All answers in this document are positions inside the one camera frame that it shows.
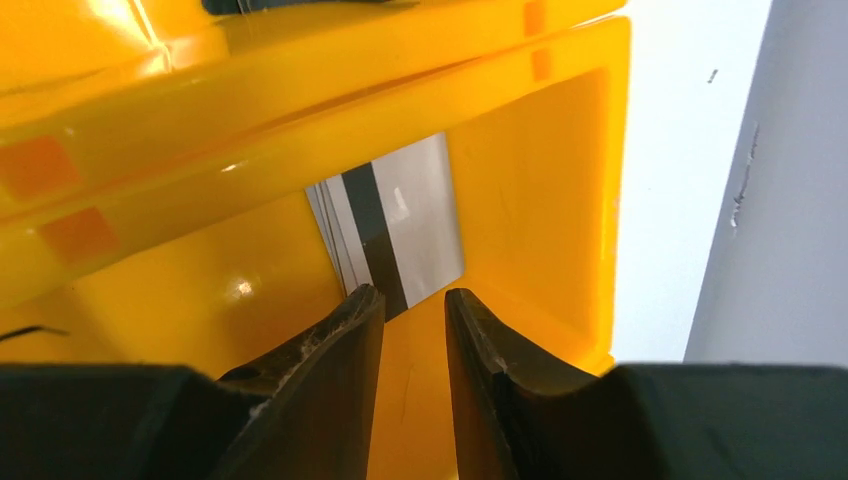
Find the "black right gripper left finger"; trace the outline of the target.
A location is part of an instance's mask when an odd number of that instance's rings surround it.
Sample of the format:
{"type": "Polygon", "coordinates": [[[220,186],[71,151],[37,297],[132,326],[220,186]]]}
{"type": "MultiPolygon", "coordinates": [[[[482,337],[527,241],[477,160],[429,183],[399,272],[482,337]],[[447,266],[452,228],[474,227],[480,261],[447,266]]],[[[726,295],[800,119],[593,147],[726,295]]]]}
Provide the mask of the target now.
{"type": "Polygon", "coordinates": [[[1,368],[5,479],[363,479],[385,300],[327,317],[218,379],[180,365],[1,368]]]}

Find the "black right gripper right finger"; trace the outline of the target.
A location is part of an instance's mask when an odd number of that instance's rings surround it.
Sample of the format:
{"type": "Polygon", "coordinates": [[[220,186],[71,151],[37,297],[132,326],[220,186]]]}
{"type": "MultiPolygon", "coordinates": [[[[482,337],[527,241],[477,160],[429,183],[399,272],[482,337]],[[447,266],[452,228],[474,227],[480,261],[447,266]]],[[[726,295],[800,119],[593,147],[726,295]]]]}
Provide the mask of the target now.
{"type": "Polygon", "coordinates": [[[843,479],[840,367],[623,364],[595,376],[445,296],[462,479],[843,479]]]}

